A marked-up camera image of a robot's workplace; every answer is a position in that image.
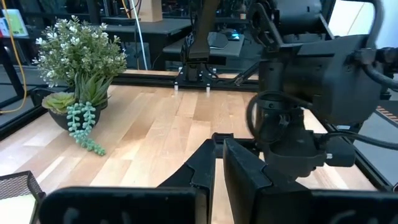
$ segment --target orange striped mat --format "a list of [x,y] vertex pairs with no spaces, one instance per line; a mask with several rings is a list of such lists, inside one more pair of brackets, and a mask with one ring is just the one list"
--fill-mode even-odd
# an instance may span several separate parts
[[382,106],[378,106],[377,111],[380,112],[380,114],[384,115],[389,120],[398,123],[398,116],[397,116],[398,114],[393,114],[387,109],[383,108]]

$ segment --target yellow cable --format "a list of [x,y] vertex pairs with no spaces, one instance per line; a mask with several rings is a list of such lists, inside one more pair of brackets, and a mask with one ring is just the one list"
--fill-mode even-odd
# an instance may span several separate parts
[[122,0],[122,4],[123,4],[123,8],[127,14],[127,17],[130,19],[130,14],[129,14],[129,11],[127,10],[126,3],[124,2],[124,0]]
[[24,99],[22,100],[22,104],[17,109],[14,109],[14,110],[0,111],[0,114],[3,114],[3,113],[12,113],[12,112],[15,112],[15,111],[19,111],[21,108],[24,107],[25,101],[26,101],[26,97],[27,97],[27,88],[26,88],[25,73],[24,73],[24,69],[22,68],[21,61],[19,60],[17,47],[16,47],[15,42],[14,42],[14,36],[12,35],[12,27],[11,27],[11,22],[10,22],[10,18],[9,18],[9,15],[8,15],[8,11],[7,11],[7,6],[6,6],[5,0],[1,0],[1,4],[2,4],[2,7],[3,7],[4,11],[6,12],[5,16],[6,16],[6,19],[7,19],[8,26],[10,28],[10,38],[11,38],[12,48],[14,49],[14,53],[15,53],[15,56],[17,58],[19,69],[21,70],[21,73],[22,73],[22,81],[24,83]]

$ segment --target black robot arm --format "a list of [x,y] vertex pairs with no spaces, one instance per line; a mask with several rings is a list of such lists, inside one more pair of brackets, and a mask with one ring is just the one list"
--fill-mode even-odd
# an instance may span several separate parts
[[184,74],[182,76],[184,81],[197,82],[201,80],[202,66],[208,62],[210,56],[208,35],[214,26],[219,3],[220,0],[203,0],[203,4],[197,12],[192,32],[185,38],[181,49],[183,63],[181,72]]

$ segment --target light wood tabletop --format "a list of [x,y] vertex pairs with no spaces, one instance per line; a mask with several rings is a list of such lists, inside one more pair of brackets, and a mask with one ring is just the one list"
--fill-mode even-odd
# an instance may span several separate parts
[[[82,149],[47,113],[0,142],[0,175],[31,170],[47,193],[77,185],[155,187],[214,132],[251,137],[244,114],[253,93],[111,86],[109,95],[91,134],[105,156]],[[325,133],[309,111],[305,125]],[[312,189],[374,190],[355,166],[317,168],[298,181]],[[216,162],[213,223],[233,223],[222,160]]]

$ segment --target black mesh container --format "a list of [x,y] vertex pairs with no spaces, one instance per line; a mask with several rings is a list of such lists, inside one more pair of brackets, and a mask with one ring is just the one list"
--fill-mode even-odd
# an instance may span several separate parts
[[33,195],[35,208],[30,223],[37,223],[37,212],[45,193],[40,188],[31,171],[20,172],[0,177],[0,200],[24,195]]

